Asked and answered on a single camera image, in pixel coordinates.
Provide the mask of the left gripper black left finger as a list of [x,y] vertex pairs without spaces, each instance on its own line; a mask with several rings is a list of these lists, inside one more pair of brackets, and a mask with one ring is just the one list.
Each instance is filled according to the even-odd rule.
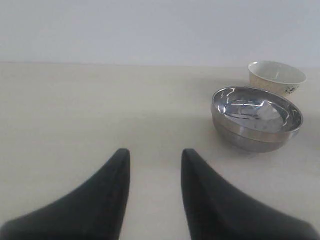
[[60,199],[4,223],[2,240],[117,240],[131,180],[130,151],[119,148],[88,180]]

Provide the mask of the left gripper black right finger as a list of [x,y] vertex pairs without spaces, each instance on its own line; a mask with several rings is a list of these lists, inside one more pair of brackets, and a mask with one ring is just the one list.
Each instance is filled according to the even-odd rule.
[[193,240],[318,240],[308,222],[240,191],[192,148],[181,155],[181,190]]

